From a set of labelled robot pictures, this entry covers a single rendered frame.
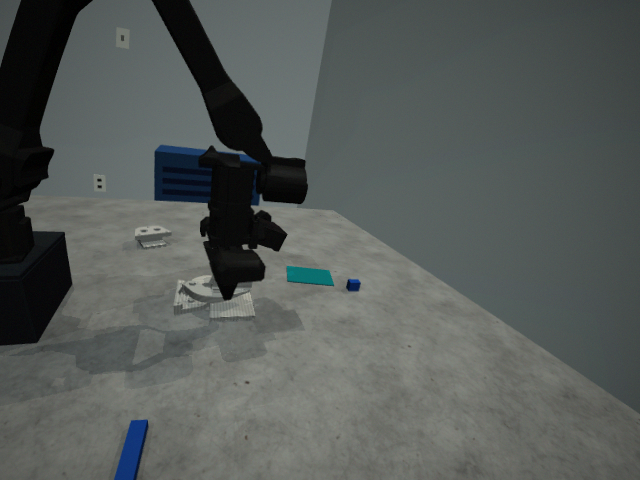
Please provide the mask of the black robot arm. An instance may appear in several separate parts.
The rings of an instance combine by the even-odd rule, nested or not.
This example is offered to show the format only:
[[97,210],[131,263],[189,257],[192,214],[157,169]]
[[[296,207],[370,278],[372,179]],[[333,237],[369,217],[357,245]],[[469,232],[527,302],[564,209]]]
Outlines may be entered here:
[[[43,147],[40,126],[73,23],[93,0],[21,0],[0,66],[0,265],[23,262],[35,243],[24,205],[48,178],[54,149]],[[211,198],[239,204],[256,193],[263,201],[302,204],[306,161],[273,156],[263,124],[229,78],[190,0],[151,0],[201,90],[213,129],[226,147],[261,162],[218,153],[213,145],[198,163],[212,165]],[[250,217],[248,248],[278,252],[287,233],[263,210]]]

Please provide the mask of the white metal plate with two ringed holes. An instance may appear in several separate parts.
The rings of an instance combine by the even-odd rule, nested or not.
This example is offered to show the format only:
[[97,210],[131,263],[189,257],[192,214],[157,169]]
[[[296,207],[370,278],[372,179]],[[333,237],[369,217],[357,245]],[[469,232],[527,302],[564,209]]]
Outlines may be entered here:
[[172,236],[172,231],[158,226],[140,227],[135,230],[135,240]]

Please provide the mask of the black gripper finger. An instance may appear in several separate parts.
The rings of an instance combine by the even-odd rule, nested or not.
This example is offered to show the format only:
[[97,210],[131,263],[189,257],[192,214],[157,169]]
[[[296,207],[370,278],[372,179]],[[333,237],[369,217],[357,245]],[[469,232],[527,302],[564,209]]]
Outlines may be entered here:
[[[209,262],[209,265],[212,271],[212,263]],[[234,295],[234,290],[237,286],[237,283],[228,283],[228,284],[217,283],[217,285],[219,287],[223,300],[224,301],[231,300]]]
[[212,257],[217,254],[219,251],[217,247],[210,247],[208,241],[203,242],[206,253],[208,255],[209,262],[212,263]]

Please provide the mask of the blue flat bar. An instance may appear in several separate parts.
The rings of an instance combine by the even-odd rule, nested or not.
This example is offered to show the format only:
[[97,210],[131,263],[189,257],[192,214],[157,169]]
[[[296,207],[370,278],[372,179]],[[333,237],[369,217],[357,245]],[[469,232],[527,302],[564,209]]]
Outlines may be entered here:
[[131,420],[114,480],[136,480],[148,430],[148,420]]

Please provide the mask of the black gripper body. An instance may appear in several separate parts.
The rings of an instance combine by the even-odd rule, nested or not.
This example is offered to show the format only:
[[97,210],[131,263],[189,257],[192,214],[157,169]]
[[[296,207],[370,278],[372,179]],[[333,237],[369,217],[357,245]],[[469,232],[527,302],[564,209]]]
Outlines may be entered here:
[[210,247],[217,247],[212,257],[212,272],[215,282],[220,284],[238,282],[260,282],[264,279],[265,265],[249,245],[250,217],[255,210],[251,202],[231,204],[208,200],[209,217],[200,221],[202,237],[208,237]]

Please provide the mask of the small blue cube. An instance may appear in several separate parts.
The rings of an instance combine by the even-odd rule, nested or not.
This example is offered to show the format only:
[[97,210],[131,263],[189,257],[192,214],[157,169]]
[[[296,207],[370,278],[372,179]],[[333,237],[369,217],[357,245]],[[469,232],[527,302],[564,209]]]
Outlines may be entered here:
[[348,291],[359,291],[361,282],[358,279],[348,279],[347,282],[347,290]]

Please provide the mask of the teal flat rectangular plate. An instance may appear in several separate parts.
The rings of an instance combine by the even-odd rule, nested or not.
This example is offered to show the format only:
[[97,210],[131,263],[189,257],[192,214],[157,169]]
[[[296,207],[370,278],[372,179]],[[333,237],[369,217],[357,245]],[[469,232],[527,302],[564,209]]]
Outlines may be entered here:
[[329,270],[287,266],[287,282],[334,286]]

